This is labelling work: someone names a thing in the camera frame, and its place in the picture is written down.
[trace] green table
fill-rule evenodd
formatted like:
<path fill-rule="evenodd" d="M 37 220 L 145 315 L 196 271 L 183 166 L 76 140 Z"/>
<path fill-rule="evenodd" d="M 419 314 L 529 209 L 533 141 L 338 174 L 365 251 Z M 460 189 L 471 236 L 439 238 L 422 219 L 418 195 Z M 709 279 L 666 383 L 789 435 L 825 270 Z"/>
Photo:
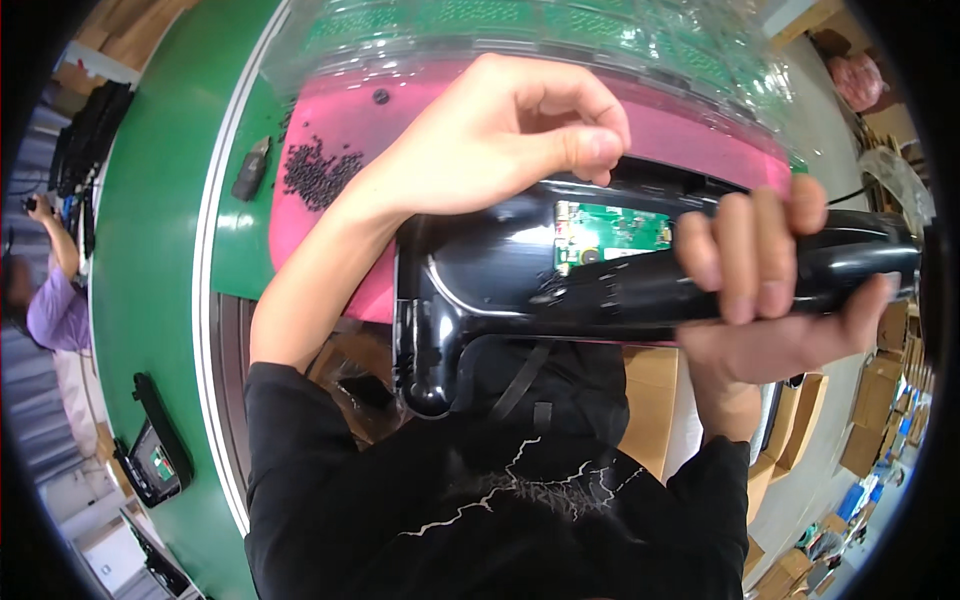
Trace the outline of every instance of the green table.
<path fill-rule="evenodd" d="M 238 296 L 258 297 L 273 273 L 266 223 L 276 154 L 258 198 L 241 204 L 229 197 L 229 186 L 253 142 L 279 133 L 284 108 L 264 83 L 253 82 L 249 98 L 233 96 L 250 88 L 251 58 L 268 25 L 285 16 L 282 9 L 278 0 L 204 0 L 164 38 L 104 175 L 91 275 L 94 349 L 110 425 L 132 445 L 145 418 L 131 397 L 132 376 L 148 372 L 195 470 L 190 486 L 150 518 L 191 579 L 218 600 L 255 593 L 241 526 L 211 449 L 213 418 L 200 398 L 198 296 L 209 295 L 210 285 L 202 285 L 209 277 L 199 273 L 204 261 L 197 258 L 205 257 L 207 267 L 212 258 L 215 285 Z M 225 123 L 244 108 L 243 119 Z M 223 155 L 226 168 L 218 171 Z M 211 191 L 224 179 L 217 207 Z M 215 250 L 208 239 L 214 226 Z M 243 273 L 230 265 L 242 265 Z"/>

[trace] purple shirt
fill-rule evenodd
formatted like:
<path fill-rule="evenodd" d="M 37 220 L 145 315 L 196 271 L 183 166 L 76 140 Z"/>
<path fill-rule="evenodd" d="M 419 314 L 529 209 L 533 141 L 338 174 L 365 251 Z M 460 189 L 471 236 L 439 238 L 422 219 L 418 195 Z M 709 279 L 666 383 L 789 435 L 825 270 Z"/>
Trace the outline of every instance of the purple shirt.
<path fill-rule="evenodd" d="M 59 266 L 50 271 L 31 300 L 27 329 L 38 344 L 51 350 L 90 348 L 86 297 L 74 289 Z"/>

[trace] black t-shirt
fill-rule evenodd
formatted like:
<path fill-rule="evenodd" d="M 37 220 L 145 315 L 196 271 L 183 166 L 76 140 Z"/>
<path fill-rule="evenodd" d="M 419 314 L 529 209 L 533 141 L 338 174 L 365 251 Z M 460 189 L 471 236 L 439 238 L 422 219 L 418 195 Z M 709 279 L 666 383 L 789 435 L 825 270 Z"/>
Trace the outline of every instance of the black t-shirt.
<path fill-rule="evenodd" d="M 662 485 L 599 441 L 413 420 L 359 452 L 329 395 L 255 364 L 245 540 L 257 592 L 297 598 L 741 598 L 749 446 Z"/>

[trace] black sleeve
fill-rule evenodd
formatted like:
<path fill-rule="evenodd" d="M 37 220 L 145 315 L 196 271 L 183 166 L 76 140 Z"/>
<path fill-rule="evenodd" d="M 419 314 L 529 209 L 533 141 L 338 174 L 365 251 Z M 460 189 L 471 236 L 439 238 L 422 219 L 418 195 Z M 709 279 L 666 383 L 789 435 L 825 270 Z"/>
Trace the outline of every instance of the black sleeve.
<path fill-rule="evenodd" d="M 333 398 L 293 367 L 252 365 L 244 402 L 251 453 L 247 558 L 259 593 L 271 597 L 263 574 L 295 558 L 284 548 L 302 547 L 302 514 L 358 450 Z"/>
<path fill-rule="evenodd" d="M 721 559 L 743 578 L 747 560 L 747 473 L 750 444 L 718 436 L 666 482 L 687 514 L 716 548 Z"/>

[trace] hand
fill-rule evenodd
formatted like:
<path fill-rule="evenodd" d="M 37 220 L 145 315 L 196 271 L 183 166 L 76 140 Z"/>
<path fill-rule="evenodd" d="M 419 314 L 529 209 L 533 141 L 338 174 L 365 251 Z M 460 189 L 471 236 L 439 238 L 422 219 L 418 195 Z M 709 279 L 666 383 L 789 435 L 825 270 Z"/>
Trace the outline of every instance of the hand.
<path fill-rule="evenodd" d="M 54 209 L 50 206 L 50 201 L 47 200 L 46 195 L 34 194 L 31 198 L 36 202 L 36 208 L 27 211 L 31 219 L 43 224 L 54 219 Z"/>
<path fill-rule="evenodd" d="M 371 199 L 383 199 L 375 208 L 400 218 L 472 212 L 554 173 L 607 185 L 629 147 L 626 112 L 585 68 L 488 54 L 342 198 L 360 199 L 365 210 Z"/>
<path fill-rule="evenodd" d="M 712 223 L 702 213 L 680 218 L 678 260 L 701 289 L 719 293 L 723 315 L 677 331 L 695 393 L 729 396 L 730 386 L 779 381 L 871 347 L 897 287 L 885 276 L 864 283 L 840 313 L 786 316 L 797 281 L 793 236 L 822 229 L 826 208 L 823 187 L 797 176 L 789 201 L 759 187 L 750 198 L 724 196 Z"/>

